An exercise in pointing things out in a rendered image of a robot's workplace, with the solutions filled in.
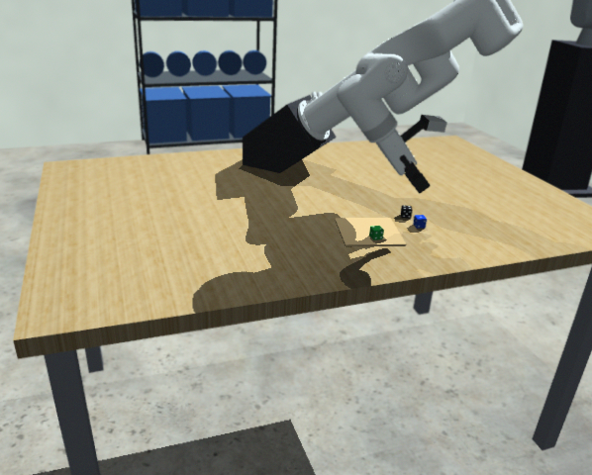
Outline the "green die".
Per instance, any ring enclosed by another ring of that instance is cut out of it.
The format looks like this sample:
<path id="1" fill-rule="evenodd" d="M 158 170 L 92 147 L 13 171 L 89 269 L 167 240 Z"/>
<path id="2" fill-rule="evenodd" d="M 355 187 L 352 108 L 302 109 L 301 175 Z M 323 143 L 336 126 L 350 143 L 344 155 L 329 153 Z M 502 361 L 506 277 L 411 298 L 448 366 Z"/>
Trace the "green die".
<path id="1" fill-rule="evenodd" d="M 380 226 L 372 226 L 369 230 L 369 236 L 373 240 L 383 239 L 384 230 Z"/>

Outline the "brown mat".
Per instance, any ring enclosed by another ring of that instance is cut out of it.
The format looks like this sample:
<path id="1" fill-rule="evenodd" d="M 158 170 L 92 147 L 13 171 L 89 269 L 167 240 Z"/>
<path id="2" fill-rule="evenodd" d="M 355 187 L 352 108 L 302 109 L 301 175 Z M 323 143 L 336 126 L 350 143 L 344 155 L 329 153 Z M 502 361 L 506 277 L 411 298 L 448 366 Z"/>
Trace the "brown mat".
<path id="1" fill-rule="evenodd" d="M 406 245 L 391 218 L 335 218 L 345 246 Z M 372 226 L 384 230 L 383 239 L 369 236 Z"/>

